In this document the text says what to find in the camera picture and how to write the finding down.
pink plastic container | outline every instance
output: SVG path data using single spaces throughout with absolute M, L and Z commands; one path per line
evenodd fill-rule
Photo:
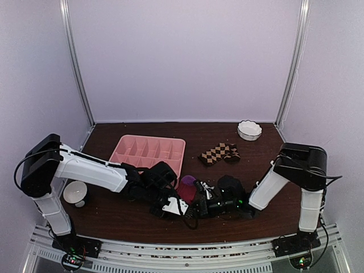
M 164 161 L 174 170 L 179 181 L 185 147 L 183 139 L 124 135 L 116 145 L 110 161 L 147 168 Z

white panel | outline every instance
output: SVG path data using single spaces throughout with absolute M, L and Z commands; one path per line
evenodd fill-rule
M 300 4 L 70 0 L 96 121 L 273 121 Z
M 0 272 L 19 272 L 40 214 L 15 187 L 14 168 L 49 133 L 79 147 L 88 122 L 58 0 L 2 1 L 0 37 Z
M 363 272 L 364 2 L 313 1 L 307 44 L 283 132 L 287 141 L 321 146 L 328 175 L 325 216 L 336 222 Z

wooden table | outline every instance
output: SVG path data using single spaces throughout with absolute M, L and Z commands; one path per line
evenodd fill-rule
M 277 156 L 282 139 L 273 124 L 263 123 L 262 136 L 256 142 L 241 139 L 236 123 L 114 123 L 98 124 L 84 152 L 108 160 L 121 136 L 125 134 L 182 138 L 186 149 L 181 177 L 192 175 L 215 184 L 223 175 L 232 175 L 251 191 Z M 237 164 L 220 161 L 205 167 L 197 156 L 219 142 L 236 143 L 241 154 Z M 89 185 L 90 202 L 75 209 L 63 200 L 67 213 L 79 234 L 144 243 L 213 243 L 243 241 L 295 233 L 298 228 L 300 188 L 289 183 L 254 220 L 222 218 L 203 219 L 197 230 L 189 230 L 181 219 L 164 220 L 149 214 L 143 201 L 127 201 L 121 194 Z

metal frame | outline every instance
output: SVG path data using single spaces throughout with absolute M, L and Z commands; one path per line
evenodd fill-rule
M 277 119 L 275 121 L 275 124 L 278 129 L 280 129 L 282 126 L 284 114 L 286 113 L 286 109 L 289 106 L 289 98 L 294 89 L 296 71 L 297 71 L 297 68 L 299 65 L 299 61 L 302 56 L 304 40 L 305 40 L 305 36 L 306 36 L 306 31 L 307 31 L 310 1 L 311 0 L 302 0 L 302 3 L 301 3 L 301 12 L 300 12 L 300 18 L 299 18 L 299 23 L 298 23 L 298 28 L 297 28 L 296 43 L 295 43 L 295 48 L 293 50 L 291 67 L 289 69 L 289 74 L 288 74 L 288 78 L 287 78 L 287 82 L 286 82 L 286 88 L 284 89 L 282 102 L 280 104 Z
M 92 116 L 90 104 L 87 99 L 87 95 L 86 95 L 86 91 L 85 91 L 85 87 L 84 87 L 84 82 L 81 77 L 80 66 L 78 64 L 75 41 L 73 40 L 73 34 L 72 34 L 72 28 L 71 28 L 71 19 L 69 17 L 68 0 L 60 0 L 60 7 L 61 7 L 62 20 L 63 20 L 63 24 L 64 24 L 66 36 L 67 36 L 69 53 L 71 54 L 73 73 L 75 74 L 75 79 L 76 79 L 76 83 L 77 83 L 77 87 L 78 87 L 78 92 L 80 94 L 82 105 L 86 111 L 86 115 L 87 115 L 88 121 L 90 123 L 90 126 L 93 126 L 93 125 L 95 125 L 95 120 Z
M 59 262 L 64 254 L 52 248 L 53 239 L 49 228 L 37 225 L 29 243 L 28 255 L 22 272 L 32 273 L 37 257 Z M 318 230 L 323 249 L 326 234 Z M 342 239 L 335 224 L 327 226 L 329 246 L 335 251 L 340 272 L 350 273 Z M 271 241 L 274 238 L 257 239 L 244 242 L 210 243 L 192 245 L 168 245 L 131 243 L 124 241 L 102 241 L 101 252 L 97 259 L 88 258 L 83 269 L 91 272 L 272 272 L 271 263 L 287 259 L 276 258 Z

white bowl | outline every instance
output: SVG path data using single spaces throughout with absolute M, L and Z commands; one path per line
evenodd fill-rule
M 262 134 L 262 128 L 253 121 L 242 121 L 238 125 L 238 134 L 244 140 L 255 141 Z

